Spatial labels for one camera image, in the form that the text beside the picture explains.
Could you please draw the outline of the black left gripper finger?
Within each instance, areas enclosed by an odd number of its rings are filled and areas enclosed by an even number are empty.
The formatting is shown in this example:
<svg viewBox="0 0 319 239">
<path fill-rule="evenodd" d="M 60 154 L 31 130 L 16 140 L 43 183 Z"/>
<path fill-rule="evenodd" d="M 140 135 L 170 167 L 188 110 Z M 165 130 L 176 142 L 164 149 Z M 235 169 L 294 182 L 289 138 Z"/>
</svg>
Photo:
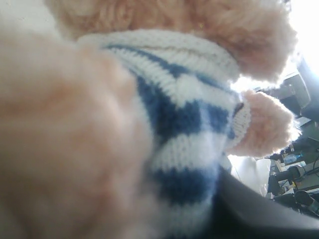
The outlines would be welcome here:
<svg viewBox="0 0 319 239">
<path fill-rule="evenodd" d="M 221 169 L 211 236 L 214 239 L 317 239 L 319 221 L 262 197 Z"/>
</svg>

